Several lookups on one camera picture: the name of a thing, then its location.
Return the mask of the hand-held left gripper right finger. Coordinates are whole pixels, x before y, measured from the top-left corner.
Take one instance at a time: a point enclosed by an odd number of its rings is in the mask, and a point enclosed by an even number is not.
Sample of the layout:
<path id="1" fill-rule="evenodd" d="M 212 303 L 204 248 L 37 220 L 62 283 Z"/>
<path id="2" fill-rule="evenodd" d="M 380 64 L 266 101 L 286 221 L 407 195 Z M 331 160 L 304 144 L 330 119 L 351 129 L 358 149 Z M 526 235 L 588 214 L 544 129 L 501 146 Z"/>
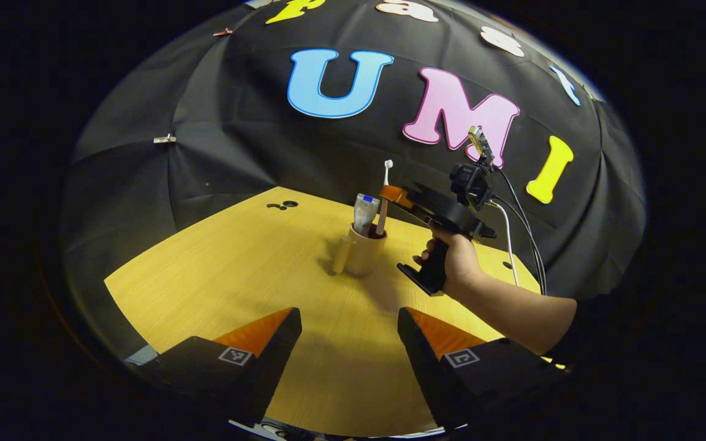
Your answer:
<path id="1" fill-rule="evenodd" d="M 398 334 L 423 398 L 443 429 L 521 418 L 552 402 L 569 372 L 508 338 L 485 341 L 454 325 L 403 307 Z"/>

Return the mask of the beige cup with wooden handle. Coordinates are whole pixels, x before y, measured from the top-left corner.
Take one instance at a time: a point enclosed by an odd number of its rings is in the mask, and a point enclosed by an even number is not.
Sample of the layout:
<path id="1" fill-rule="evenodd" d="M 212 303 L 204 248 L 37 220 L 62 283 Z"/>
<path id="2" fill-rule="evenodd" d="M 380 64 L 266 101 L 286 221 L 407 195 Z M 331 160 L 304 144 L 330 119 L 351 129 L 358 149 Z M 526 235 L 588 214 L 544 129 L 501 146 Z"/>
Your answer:
<path id="1" fill-rule="evenodd" d="M 376 234 L 376 224 L 370 226 L 369 233 L 375 236 L 361 235 L 350 224 L 347 235 L 342 236 L 333 253 L 332 271 L 349 273 L 353 276 L 371 274 L 380 260 L 387 237 L 387 231 Z"/>

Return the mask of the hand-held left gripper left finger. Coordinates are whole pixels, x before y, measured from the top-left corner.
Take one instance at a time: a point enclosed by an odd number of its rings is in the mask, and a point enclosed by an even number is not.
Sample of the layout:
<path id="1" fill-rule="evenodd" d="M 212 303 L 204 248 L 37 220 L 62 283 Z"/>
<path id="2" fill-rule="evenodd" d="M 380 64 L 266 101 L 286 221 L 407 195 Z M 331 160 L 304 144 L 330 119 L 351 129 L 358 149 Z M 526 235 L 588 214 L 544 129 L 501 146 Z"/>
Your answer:
<path id="1" fill-rule="evenodd" d="M 300 335 L 302 313 L 287 307 L 214 339 L 147 346 L 125 363 L 181 422 L 250 428 L 264 419 Z"/>

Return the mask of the wooden desktop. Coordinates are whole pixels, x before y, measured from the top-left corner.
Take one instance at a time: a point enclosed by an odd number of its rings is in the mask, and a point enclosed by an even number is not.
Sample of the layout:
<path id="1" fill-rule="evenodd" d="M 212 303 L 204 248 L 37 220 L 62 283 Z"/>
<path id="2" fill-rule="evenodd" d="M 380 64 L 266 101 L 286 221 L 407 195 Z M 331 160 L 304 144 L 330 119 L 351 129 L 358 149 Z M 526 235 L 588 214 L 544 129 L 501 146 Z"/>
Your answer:
<path id="1" fill-rule="evenodd" d="M 158 352 L 210 340 L 287 307 L 302 315 L 267 416 L 313 432 L 369 437 L 435 422 L 398 335 L 401 307 L 485 341 L 501 337 L 448 296 L 431 298 L 398 271 L 431 237 L 389 208 L 378 265 L 335 274 L 350 205 L 276 187 L 166 238 L 105 279 L 121 312 Z"/>

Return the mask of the pale pink toothbrush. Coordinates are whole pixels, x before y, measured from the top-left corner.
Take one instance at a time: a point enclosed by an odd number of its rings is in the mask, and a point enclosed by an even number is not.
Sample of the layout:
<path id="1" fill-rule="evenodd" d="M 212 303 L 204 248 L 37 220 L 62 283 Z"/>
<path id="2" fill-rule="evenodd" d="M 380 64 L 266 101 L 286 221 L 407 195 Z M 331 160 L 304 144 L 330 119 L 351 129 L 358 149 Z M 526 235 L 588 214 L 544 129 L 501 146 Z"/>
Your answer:
<path id="1" fill-rule="evenodd" d="M 394 162 L 392 159 L 387 159 L 384 162 L 384 187 L 389 186 L 389 171 L 393 167 Z M 385 232 L 385 221 L 387 218 L 387 210 L 389 209 L 389 201 L 381 196 L 380 213 L 378 217 L 378 223 L 376 224 L 375 234 L 376 237 L 384 236 Z"/>

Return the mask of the black backdrop cloth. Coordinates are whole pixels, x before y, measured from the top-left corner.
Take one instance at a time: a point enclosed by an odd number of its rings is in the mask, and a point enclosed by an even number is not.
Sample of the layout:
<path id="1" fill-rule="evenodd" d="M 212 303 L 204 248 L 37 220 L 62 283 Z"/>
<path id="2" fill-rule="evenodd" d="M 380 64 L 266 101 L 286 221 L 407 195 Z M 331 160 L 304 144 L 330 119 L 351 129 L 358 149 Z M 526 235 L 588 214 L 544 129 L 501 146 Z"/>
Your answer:
<path id="1" fill-rule="evenodd" d="M 647 196 L 628 130 L 588 79 L 463 0 L 241 4 L 170 42 L 96 110 L 71 154 L 64 264 L 118 351 L 145 344 L 104 284 L 129 260 L 273 187 L 350 205 L 390 180 L 448 193 L 478 123 L 531 225 L 550 293 L 625 273 Z M 225 28 L 232 34 L 213 37 Z M 175 143 L 153 143 L 174 134 Z"/>

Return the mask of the white toothpaste tube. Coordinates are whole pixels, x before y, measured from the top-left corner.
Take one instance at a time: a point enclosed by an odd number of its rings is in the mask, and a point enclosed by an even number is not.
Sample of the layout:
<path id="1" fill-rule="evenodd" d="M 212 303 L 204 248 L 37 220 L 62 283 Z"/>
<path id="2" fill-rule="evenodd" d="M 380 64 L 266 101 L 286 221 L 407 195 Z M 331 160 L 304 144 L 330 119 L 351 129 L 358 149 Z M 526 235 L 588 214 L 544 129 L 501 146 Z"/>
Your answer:
<path id="1" fill-rule="evenodd" d="M 353 230 L 361 236 L 368 236 L 375 215 L 380 210 L 380 199 L 359 193 L 355 199 Z"/>

